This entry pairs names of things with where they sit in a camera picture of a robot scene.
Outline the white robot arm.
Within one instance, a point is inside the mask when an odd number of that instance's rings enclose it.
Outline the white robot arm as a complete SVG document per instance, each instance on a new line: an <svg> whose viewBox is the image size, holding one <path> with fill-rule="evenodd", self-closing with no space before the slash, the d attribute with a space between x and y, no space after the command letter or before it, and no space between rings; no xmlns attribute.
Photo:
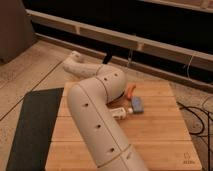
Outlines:
<svg viewBox="0 0 213 171"><path fill-rule="evenodd" d="M125 73L107 64L85 63L77 51L63 61L63 68L83 77L68 90L67 105L97 170L149 171L107 107L123 95Z"/></svg>

